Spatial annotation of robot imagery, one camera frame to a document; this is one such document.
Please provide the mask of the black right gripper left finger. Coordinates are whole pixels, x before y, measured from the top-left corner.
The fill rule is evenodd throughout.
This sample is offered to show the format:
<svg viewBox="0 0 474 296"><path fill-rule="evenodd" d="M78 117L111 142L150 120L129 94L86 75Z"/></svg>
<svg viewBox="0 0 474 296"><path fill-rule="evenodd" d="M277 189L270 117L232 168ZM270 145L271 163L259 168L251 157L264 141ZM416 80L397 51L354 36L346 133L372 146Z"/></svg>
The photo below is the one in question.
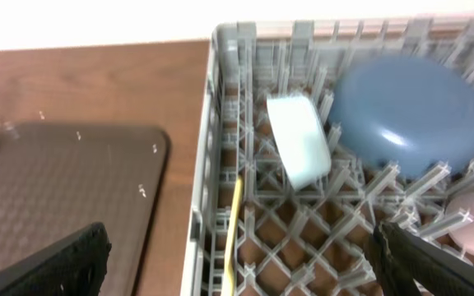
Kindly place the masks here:
<svg viewBox="0 0 474 296"><path fill-rule="evenodd" d="M101 222L0 271L0 296L97 295L107 274L112 244Z"/></svg>

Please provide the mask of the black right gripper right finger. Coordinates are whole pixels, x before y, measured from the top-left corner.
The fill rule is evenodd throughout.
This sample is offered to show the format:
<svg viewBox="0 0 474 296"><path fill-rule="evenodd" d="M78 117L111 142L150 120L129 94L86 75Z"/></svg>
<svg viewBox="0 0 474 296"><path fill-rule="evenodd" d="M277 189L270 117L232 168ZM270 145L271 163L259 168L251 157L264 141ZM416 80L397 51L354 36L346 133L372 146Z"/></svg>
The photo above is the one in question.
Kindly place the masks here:
<svg viewBox="0 0 474 296"><path fill-rule="evenodd" d="M474 266L382 221L364 245L376 281L386 296L421 296L421 284L436 296L474 296Z"/></svg>

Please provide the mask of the dark blue plate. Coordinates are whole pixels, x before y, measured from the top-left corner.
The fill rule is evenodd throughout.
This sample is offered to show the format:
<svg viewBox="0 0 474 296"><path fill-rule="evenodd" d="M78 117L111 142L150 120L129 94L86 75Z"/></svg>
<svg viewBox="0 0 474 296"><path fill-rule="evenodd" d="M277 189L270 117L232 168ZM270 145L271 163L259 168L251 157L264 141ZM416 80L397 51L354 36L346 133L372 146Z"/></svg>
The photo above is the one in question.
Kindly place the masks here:
<svg viewBox="0 0 474 296"><path fill-rule="evenodd" d="M474 158L474 89L427 58L384 56L338 80L330 123L340 143L371 169L395 162L419 178L438 162L452 174Z"/></svg>

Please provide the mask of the yellow plastic spoon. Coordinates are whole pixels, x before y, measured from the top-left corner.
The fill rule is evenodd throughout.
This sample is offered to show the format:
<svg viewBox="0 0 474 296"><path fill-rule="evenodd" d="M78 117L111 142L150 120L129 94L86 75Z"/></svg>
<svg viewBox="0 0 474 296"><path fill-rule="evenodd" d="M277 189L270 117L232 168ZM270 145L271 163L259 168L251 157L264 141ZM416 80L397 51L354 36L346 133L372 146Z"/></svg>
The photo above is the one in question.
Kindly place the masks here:
<svg viewBox="0 0 474 296"><path fill-rule="evenodd" d="M224 273L222 277L221 296L233 296L235 293L235 273L233 267L233 248L237 234L239 209L243 196L243 179L237 176L230 209L230 219L225 241Z"/></svg>

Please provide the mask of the light blue rice bowl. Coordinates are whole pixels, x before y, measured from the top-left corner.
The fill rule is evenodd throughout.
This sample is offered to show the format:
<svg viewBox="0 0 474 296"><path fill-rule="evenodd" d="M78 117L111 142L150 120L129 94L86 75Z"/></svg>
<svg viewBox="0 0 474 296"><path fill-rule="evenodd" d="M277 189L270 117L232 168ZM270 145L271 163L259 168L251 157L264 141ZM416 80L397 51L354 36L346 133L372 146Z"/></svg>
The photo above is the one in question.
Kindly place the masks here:
<svg viewBox="0 0 474 296"><path fill-rule="evenodd" d="M308 97L267 99L267 115L281 162L296 191L329 174L331 152L316 108Z"/></svg>

